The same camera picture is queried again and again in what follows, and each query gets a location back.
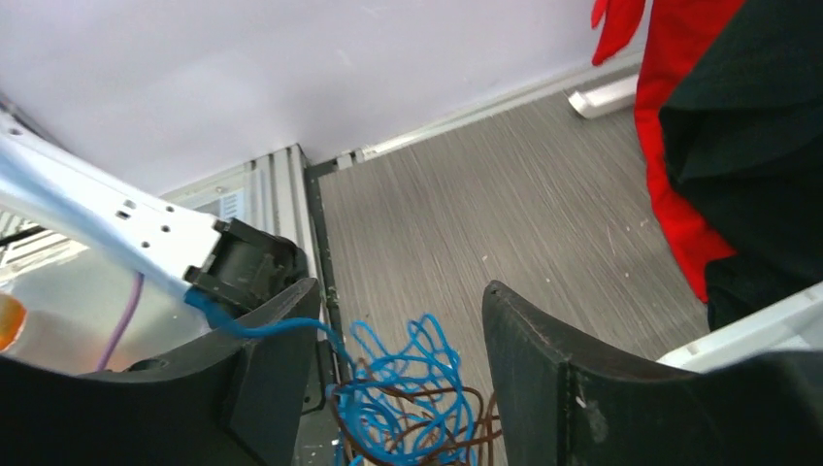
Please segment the black shirt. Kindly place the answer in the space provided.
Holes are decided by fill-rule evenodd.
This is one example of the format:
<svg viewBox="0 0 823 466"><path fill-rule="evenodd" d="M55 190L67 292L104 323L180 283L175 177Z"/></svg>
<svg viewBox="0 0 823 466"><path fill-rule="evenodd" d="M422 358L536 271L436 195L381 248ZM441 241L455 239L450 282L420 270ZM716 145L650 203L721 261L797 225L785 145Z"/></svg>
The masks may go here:
<svg viewBox="0 0 823 466"><path fill-rule="evenodd" d="M659 114L675 191L732 247L718 329L822 279L822 5L747 1Z"/></svg>

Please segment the orange snack packet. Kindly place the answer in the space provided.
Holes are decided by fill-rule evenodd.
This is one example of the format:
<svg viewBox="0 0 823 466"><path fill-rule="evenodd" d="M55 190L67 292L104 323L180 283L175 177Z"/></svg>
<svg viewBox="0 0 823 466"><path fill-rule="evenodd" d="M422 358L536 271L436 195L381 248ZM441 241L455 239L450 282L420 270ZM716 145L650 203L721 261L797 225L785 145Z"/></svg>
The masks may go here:
<svg viewBox="0 0 823 466"><path fill-rule="evenodd" d="M0 296L0 350L8 350L20 337L27 319L26 308L6 293Z"/></svg>

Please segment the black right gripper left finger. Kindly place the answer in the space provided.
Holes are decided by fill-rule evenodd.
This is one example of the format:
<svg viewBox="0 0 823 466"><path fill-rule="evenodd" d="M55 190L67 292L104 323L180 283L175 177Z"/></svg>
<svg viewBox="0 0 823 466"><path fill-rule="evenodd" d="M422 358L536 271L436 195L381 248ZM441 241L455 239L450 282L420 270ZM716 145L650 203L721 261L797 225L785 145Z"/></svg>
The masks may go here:
<svg viewBox="0 0 823 466"><path fill-rule="evenodd" d="M127 372L71 376L3 358L5 465L287 465L317 333L213 331Z"/></svg>

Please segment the white plastic bin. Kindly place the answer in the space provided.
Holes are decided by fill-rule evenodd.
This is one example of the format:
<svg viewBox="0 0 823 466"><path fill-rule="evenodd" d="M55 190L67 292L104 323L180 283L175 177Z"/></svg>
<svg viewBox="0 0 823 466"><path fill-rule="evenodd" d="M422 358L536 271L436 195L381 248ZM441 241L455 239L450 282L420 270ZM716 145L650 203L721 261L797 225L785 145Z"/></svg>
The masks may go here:
<svg viewBox="0 0 823 466"><path fill-rule="evenodd" d="M818 283L664 354L661 364L704 373L760 353L822 349Z"/></svg>

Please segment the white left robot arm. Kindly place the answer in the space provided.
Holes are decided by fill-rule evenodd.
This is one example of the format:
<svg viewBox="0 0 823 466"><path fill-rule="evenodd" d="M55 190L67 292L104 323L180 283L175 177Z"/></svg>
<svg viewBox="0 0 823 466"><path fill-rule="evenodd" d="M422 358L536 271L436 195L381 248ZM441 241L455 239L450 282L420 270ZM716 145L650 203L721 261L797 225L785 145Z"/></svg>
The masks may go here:
<svg viewBox="0 0 823 466"><path fill-rule="evenodd" d="M249 313L306 278L293 242L147 194L1 115L1 206L103 250L174 295Z"/></svg>

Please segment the white clothes rack stand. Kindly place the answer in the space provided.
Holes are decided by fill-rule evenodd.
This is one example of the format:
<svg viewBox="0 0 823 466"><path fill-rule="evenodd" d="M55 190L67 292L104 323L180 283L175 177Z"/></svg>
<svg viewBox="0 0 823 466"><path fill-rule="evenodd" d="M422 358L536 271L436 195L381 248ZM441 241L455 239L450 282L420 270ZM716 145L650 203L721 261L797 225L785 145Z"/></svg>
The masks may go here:
<svg viewBox="0 0 823 466"><path fill-rule="evenodd" d="M575 91L568 102L580 117L603 117L634 106L638 80L639 75L634 74L589 90Z"/></svg>

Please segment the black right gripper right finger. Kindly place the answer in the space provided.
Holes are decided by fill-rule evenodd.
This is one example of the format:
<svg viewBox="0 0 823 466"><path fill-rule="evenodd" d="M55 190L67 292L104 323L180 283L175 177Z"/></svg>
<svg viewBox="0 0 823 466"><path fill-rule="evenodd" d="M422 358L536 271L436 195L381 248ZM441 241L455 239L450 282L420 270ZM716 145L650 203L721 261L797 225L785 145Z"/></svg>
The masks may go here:
<svg viewBox="0 0 823 466"><path fill-rule="evenodd" d="M818 465L822 355L757 355L704 374L635 356L504 283L482 327L511 465Z"/></svg>

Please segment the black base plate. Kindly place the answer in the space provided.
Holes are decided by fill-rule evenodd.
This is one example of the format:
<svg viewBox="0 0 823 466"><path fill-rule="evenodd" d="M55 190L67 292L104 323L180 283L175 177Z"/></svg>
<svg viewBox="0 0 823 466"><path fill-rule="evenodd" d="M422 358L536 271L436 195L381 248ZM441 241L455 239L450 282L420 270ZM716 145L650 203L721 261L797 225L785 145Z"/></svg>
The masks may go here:
<svg viewBox="0 0 823 466"><path fill-rule="evenodd" d="M309 226L303 240L303 248L312 265L310 270L319 283L321 299L320 316L342 340L344 326L340 311L340 293L334 277L332 254L328 239L323 197L319 179L337 171L335 161L324 162L305 169L305 191ZM315 345L315 363L310 370L306 387L306 401L300 419L294 465L333 465L335 453L340 445L339 428L332 414L326 388L332 383L347 382L351 371L344 359L340 358L333 344L320 332Z"/></svg>

